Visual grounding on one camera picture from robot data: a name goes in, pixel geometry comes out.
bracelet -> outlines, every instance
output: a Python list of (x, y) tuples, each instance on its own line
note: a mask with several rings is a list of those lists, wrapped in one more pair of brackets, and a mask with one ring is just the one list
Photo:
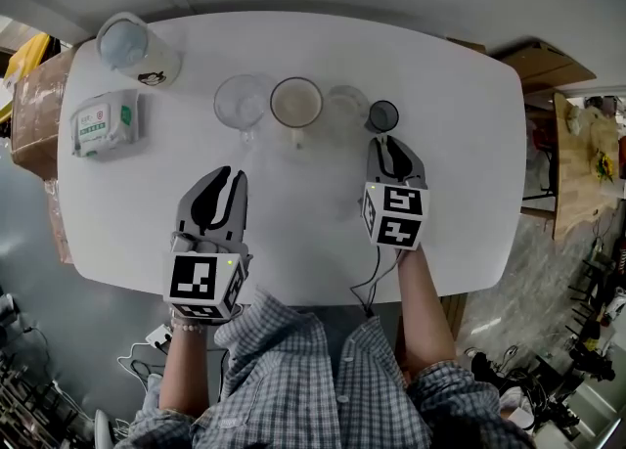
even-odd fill
[(203, 333), (206, 329), (205, 326), (201, 326), (200, 324), (183, 324), (181, 322), (177, 322), (172, 319), (172, 329), (181, 329), (183, 331), (190, 331), (192, 333)]

forearm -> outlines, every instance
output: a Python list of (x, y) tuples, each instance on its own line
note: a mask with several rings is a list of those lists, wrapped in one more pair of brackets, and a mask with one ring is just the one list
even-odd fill
[(422, 248), (406, 251), (398, 267), (407, 363), (412, 375), (456, 351)]
[(196, 418), (208, 407), (205, 331), (174, 329), (158, 407)]

plaid shirt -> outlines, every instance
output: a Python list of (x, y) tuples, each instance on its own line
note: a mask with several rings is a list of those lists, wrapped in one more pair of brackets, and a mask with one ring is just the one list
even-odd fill
[(197, 420), (144, 407), (117, 449), (533, 447), (500, 417), (496, 388), (454, 362), (407, 388), (378, 318), (346, 340), (335, 380), (317, 317), (263, 291), (215, 342), (230, 350), (222, 400)]

wet wipes package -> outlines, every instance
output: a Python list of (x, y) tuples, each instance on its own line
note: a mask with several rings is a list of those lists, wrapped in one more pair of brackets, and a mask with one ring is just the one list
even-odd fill
[(127, 89), (84, 101), (71, 116), (72, 153), (77, 157), (104, 154), (138, 138), (137, 91)]

white table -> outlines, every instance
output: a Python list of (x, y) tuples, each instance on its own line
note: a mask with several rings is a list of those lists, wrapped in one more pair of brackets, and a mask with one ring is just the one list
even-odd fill
[[(376, 262), (357, 205), (370, 136), (326, 115), (297, 152), (266, 117), (266, 139), (244, 148), (213, 114), (213, 95), (231, 75), (264, 72), (277, 80), (305, 76), (324, 92), (350, 84), (370, 102), (392, 101), (400, 122), (391, 134), (422, 159), (431, 189), (423, 245), (437, 291), (498, 282), (524, 182), (523, 101), (511, 68), (408, 29), (324, 15), (214, 14), (151, 28), (184, 52), (168, 91), (108, 71), (94, 41), (81, 46), (67, 81), (59, 183), (82, 276), (161, 292), (162, 254), (169, 251), (178, 201), (204, 174), (230, 164), (248, 175), (245, 241), (254, 254), (239, 302), (250, 302), (261, 284), (286, 304), (356, 303), (348, 287), (367, 280)], [(148, 93), (143, 139), (110, 161), (73, 157), (68, 121), (76, 106), (130, 87)], [(383, 249), (380, 273), (393, 256)], [(399, 297), (393, 272), (380, 283), (377, 302)]]

